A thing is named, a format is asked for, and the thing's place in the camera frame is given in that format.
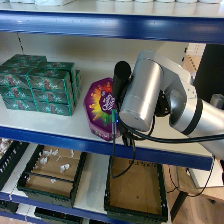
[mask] black tray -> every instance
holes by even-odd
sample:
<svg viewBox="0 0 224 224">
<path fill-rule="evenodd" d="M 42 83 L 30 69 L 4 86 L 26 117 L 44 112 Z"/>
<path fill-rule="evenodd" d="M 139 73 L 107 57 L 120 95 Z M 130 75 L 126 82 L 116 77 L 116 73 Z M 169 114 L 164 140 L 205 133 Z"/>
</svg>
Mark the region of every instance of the black tray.
<svg viewBox="0 0 224 224">
<path fill-rule="evenodd" d="M 107 224 L 107 222 L 100 222 L 100 221 L 96 221 L 96 220 L 90 219 L 89 220 L 89 224 Z"/>
<path fill-rule="evenodd" d="M 82 218 L 68 215 L 60 212 L 55 212 L 43 208 L 36 208 L 34 215 L 40 217 L 44 222 L 52 224 L 81 224 Z"/>
<path fill-rule="evenodd" d="M 15 166 L 23 156 L 29 143 L 13 141 L 0 159 L 0 190 L 11 176 Z"/>
<path fill-rule="evenodd" d="M 110 206 L 110 163 L 108 168 L 107 175 L 107 183 L 106 183 L 106 191 L 104 196 L 104 209 L 107 211 L 107 215 L 109 218 L 118 219 L 130 223 L 139 223 L 139 224 L 154 224 L 154 223 L 162 223 L 167 222 L 168 220 L 168 208 L 166 201 L 166 190 L 163 178 L 163 170 L 162 165 L 157 164 L 157 173 L 158 173 L 158 181 L 159 181 L 159 191 L 160 191 L 160 199 L 161 199 L 161 208 L 162 215 L 151 214 L 146 212 L 134 211 L 125 208 L 119 208 Z"/>
<path fill-rule="evenodd" d="M 53 194 L 46 191 L 35 190 L 25 187 L 26 182 L 30 175 L 29 173 L 31 173 L 31 171 L 33 170 L 33 167 L 35 166 L 37 160 L 39 159 L 40 154 L 42 154 L 43 149 L 44 145 L 37 146 L 30 161 L 27 163 L 25 170 L 23 171 L 22 175 L 19 178 L 19 181 L 17 183 L 17 189 L 23 191 L 31 200 L 72 208 L 74 205 L 76 193 L 78 191 L 82 170 L 85 164 L 86 153 L 83 152 L 81 153 L 77 171 L 76 174 L 74 175 L 73 188 L 70 191 L 70 196 L 66 197 L 59 194 Z"/>
<path fill-rule="evenodd" d="M 16 213 L 19 204 L 0 200 L 0 211 L 7 213 Z"/>
</svg>

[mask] black cable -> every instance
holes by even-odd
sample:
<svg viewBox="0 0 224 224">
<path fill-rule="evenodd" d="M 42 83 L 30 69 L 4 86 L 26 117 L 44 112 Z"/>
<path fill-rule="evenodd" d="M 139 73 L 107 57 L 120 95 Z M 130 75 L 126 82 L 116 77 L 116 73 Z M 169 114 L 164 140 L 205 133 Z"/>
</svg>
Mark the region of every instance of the black cable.
<svg viewBox="0 0 224 224">
<path fill-rule="evenodd" d="M 167 194 L 172 193 L 172 192 L 174 192 L 176 189 L 177 189 L 177 188 L 175 187 L 173 190 L 171 190 L 171 191 L 167 191 L 166 193 L 167 193 Z"/>
<path fill-rule="evenodd" d="M 120 174 L 114 176 L 112 168 L 113 168 L 114 154 L 115 154 L 115 133 L 113 133 L 113 154 L 112 154 L 111 161 L 110 161 L 110 176 L 112 177 L 112 179 L 116 179 L 116 178 L 122 176 L 132 167 L 132 165 L 135 161 L 136 148 L 135 148 L 135 141 L 133 139 L 131 139 L 131 141 L 132 141 L 132 146 L 133 146 L 133 151 L 134 151 L 133 159 L 132 159 L 130 165 L 124 171 L 122 171 Z"/>
<path fill-rule="evenodd" d="M 221 140 L 224 139 L 224 134 L 221 135 L 211 135 L 211 136 L 202 136 L 202 137 L 195 137 L 195 138 L 178 138 L 178 139 L 165 139 L 165 138 L 156 138 L 156 137 L 151 137 L 148 135 L 145 135 L 141 132 L 136 131 L 135 129 L 129 127 L 126 125 L 121 119 L 119 119 L 120 123 L 124 128 L 129 130 L 130 132 L 134 133 L 135 135 L 150 140 L 154 142 L 159 142 L 159 143 L 168 143 L 168 144 L 181 144 L 181 143 L 193 143 L 193 142 L 205 142 L 205 141 L 214 141 L 214 140 Z"/>
<path fill-rule="evenodd" d="M 210 169 L 210 174 L 208 176 L 208 179 L 207 179 L 207 181 L 206 181 L 205 186 L 203 187 L 203 189 L 198 194 L 195 194 L 195 195 L 190 195 L 190 194 L 187 194 L 187 193 L 184 192 L 185 194 L 187 194 L 187 197 L 194 198 L 194 197 L 197 197 L 197 196 L 201 195 L 204 192 L 205 188 L 207 187 L 208 181 L 210 180 L 210 177 L 211 177 L 211 174 L 212 174 L 212 170 L 213 170 L 213 167 L 214 167 L 214 163 L 215 163 L 215 156 L 213 156 L 213 162 L 212 162 L 212 166 L 211 166 L 211 169 Z M 177 189 L 179 192 L 181 192 L 181 190 L 173 182 L 173 179 L 172 179 L 171 173 L 170 173 L 170 167 L 169 167 L 169 174 L 170 174 L 170 180 L 171 180 L 171 182 L 173 183 L 173 186 L 174 186 L 174 190 Z"/>
</svg>

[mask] stack of green boxes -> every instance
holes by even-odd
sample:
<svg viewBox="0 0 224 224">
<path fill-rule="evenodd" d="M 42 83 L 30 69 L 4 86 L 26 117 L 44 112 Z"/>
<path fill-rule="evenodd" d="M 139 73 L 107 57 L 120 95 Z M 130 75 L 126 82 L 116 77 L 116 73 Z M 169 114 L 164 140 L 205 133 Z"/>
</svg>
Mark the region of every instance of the stack of green boxes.
<svg viewBox="0 0 224 224">
<path fill-rule="evenodd" d="M 30 93 L 30 100 L 35 103 L 37 111 L 65 116 L 73 114 L 81 91 L 80 71 L 74 70 L 74 63 L 41 60 L 24 74 L 24 80 Z M 0 94 L 4 99 L 5 94 L 1 90 Z"/>
<path fill-rule="evenodd" d="M 15 55 L 0 66 L 0 94 L 7 109 L 37 111 L 27 75 L 45 56 Z"/>
</svg>

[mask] candy tin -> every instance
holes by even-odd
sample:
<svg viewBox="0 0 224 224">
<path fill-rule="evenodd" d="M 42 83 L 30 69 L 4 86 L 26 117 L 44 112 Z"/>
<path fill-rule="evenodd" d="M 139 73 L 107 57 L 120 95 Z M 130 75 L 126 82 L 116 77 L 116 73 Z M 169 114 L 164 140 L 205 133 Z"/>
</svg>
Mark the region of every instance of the candy tin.
<svg viewBox="0 0 224 224">
<path fill-rule="evenodd" d="M 112 84 L 111 78 L 92 83 L 83 103 L 91 132 L 106 141 L 113 138 L 111 110 L 115 108 L 115 99 L 112 97 Z"/>
</svg>

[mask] gray robot arm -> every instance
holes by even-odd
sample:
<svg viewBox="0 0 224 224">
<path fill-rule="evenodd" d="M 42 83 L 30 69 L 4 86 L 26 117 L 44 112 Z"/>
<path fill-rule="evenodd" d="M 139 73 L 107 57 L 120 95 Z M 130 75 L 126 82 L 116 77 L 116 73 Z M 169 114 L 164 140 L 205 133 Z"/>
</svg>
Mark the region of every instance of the gray robot arm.
<svg viewBox="0 0 224 224">
<path fill-rule="evenodd" d="M 224 133 L 224 111 L 197 97 L 191 76 L 180 65 L 152 51 L 142 51 L 119 113 L 128 126 L 148 131 L 160 90 L 170 105 L 170 126 L 188 137 Z M 224 159 L 224 140 L 200 142 Z"/>
</svg>

